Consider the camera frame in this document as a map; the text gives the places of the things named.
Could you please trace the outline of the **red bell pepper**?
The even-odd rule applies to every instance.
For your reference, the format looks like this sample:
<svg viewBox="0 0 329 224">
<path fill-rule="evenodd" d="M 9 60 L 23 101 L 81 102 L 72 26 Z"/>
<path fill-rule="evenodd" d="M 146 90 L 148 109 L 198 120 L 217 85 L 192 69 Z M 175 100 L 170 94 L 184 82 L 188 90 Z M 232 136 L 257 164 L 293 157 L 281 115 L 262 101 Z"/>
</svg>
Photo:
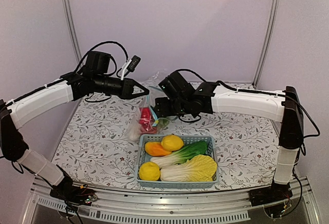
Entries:
<svg viewBox="0 0 329 224">
<path fill-rule="evenodd" d="M 141 123 L 147 123 L 151 121 L 152 119 L 152 113 L 148 107 L 142 107 L 140 109 L 140 122 Z"/>
</svg>

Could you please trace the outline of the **green bell pepper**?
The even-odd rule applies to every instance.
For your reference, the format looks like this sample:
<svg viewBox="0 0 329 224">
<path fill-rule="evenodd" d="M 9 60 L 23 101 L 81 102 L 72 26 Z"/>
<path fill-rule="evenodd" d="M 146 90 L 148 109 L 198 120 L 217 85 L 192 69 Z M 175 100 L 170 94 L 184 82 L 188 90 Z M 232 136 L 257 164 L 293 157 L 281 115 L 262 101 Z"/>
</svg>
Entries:
<svg viewBox="0 0 329 224">
<path fill-rule="evenodd" d="M 158 130 L 165 129 L 170 124 L 170 122 L 171 120 L 168 118 L 159 118 L 156 127 Z"/>
</svg>

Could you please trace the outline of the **blue zipper clear bag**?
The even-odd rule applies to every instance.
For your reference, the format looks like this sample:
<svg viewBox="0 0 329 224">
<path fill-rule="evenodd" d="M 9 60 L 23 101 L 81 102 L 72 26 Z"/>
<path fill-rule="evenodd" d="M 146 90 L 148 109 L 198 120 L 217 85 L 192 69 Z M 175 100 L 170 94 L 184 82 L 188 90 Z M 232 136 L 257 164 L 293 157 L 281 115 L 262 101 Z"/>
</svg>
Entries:
<svg viewBox="0 0 329 224">
<path fill-rule="evenodd" d="M 154 85 L 148 86 L 150 93 L 142 97 L 140 104 L 127 128 L 127 138 L 137 142 L 143 134 L 161 134 L 177 116 L 161 118 L 154 111 L 155 99 L 164 97 L 164 92 Z"/>
</svg>

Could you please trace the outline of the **white radish with leaves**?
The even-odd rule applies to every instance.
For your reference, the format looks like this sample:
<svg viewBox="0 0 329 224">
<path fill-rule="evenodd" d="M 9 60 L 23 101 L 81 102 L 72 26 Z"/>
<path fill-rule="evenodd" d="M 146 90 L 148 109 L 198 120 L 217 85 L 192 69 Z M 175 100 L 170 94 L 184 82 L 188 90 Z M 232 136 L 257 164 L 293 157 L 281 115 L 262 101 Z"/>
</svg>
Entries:
<svg viewBox="0 0 329 224">
<path fill-rule="evenodd" d="M 139 123 L 131 123 L 127 129 L 127 138 L 132 142 L 138 141 L 141 136 L 140 129 L 141 125 Z"/>
</svg>

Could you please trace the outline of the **yellow lemon front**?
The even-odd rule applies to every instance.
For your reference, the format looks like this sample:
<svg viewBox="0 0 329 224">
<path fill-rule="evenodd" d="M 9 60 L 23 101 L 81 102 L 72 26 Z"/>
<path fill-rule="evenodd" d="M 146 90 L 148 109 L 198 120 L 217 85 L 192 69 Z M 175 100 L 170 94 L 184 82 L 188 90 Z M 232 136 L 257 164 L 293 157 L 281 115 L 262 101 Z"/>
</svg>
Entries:
<svg viewBox="0 0 329 224">
<path fill-rule="evenodd" d="M 160 168 L 156 163 L 146 162 L 139 169 L 139 178 L 147 181 L 157 181 L 160 178 Z"/>
</svg>

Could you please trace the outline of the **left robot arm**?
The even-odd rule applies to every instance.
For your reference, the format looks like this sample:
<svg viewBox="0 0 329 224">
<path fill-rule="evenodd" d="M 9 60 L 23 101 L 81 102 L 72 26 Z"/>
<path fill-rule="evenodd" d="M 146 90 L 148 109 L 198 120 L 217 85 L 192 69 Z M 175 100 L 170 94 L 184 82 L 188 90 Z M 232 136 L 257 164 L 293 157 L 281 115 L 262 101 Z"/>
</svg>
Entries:
<svg viewBox="0 0 329 224">
<path fill-rule="evenodd" d="M 77 194 L 76 188 L 70 184 L 70 177 L 46 157 L 31 149 L 21 131 L 45 119 L 48 113 L 54 114 L 60 106 L 94 93 L 117 96 L 122 100 L 149 94 L 149 90 L 137 81 L 107 72 L 113 60 L 110 54 L 90 50 L 82 59 L 85 61 L 82 67 L 19 98 L 1 101 L 3 158 L 18 163 L 51 186 L 56 186 L 57 193 L 65 200 L 73 200 Z"/>
</svg>

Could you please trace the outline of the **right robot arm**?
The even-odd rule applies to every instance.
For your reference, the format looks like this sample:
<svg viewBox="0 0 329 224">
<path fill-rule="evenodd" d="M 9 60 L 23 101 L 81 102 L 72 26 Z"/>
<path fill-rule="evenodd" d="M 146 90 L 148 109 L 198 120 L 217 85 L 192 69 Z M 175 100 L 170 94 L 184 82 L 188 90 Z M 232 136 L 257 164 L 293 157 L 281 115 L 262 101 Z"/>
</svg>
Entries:
<svg viewBox="0 0 329 224">
<path fill-rule="evenodd" d="M 304 142 L 303 113 L 295 88 L 259 91 L 234 88 L 222 81 L 202 82 L 194 88 L 178 70 L 162 80 L 159 87 L 165 97 L 155 100 L 153 110 L 158 117 L 237 113 L 281 123 L 277 166 L 266 197 L 277 201 L 285 194 Z"/>
</svg>

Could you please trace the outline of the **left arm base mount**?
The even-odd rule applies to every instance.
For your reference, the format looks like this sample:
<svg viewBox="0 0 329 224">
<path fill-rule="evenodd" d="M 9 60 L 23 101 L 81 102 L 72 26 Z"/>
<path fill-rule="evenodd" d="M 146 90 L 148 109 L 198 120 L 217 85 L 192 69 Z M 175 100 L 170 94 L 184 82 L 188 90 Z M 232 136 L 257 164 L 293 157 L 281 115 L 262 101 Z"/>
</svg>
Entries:
<svg viewBox="0 0 329 224">
<path fill-rule="evenodd" d="M 98 199 L 95 190 L 90 189 L 88 184 L 74 186 L 71 177 L 59 166 L 57 166 L 64 175 L 64 179 L 58 185 L 52 185 L 50 196 L 65 200 L 74 205 L 90 206 L 92 202 Z"/>
</svg>

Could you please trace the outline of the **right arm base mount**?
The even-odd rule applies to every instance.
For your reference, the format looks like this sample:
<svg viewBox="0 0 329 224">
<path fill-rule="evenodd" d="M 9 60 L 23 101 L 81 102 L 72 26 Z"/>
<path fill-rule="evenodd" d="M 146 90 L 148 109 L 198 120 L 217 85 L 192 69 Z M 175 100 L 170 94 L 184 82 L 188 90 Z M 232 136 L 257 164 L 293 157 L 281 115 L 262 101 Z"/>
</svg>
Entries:
<svg viewBox="0 0 329 224">
<path fill-rule="evenodd" d="M 249 201 L 253 207 L 264 206 L 265 214 L 272 218 L 281 218 L 291 207 L 291 197 L 293 193 L 288 184 L 272 184 L 265 188 L 250 190 L 248 192 Z"/>
</svg>

